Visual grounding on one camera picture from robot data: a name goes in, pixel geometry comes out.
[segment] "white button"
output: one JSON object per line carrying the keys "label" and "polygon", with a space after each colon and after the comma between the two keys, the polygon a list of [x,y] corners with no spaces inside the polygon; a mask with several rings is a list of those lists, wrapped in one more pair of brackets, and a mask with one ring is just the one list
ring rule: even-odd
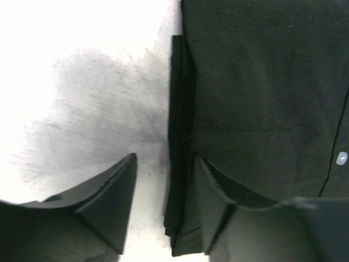
{"label": "white button", "polygon": [[348,160],[348,154],[346,152],[340,152],[337,158],[337,165],[344,165]]}

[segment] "fabric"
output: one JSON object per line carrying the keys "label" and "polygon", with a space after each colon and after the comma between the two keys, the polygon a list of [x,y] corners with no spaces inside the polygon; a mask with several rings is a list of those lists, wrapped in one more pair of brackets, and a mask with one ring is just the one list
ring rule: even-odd
{"label": "fabric", "polygon": [[183,0],[173,39],[165,216],[202,251],[191,156],[274,200],[349,196],[349,2]]}

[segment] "black fabric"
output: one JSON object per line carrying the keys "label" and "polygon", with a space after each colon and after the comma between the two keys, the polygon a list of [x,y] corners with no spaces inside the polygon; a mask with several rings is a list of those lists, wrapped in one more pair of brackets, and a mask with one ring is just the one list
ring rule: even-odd
{"label": "black fabric", "polygon": [[349,196],[349,2],[183,0],[165,227],[202,251],[191,156],[274,200]]}

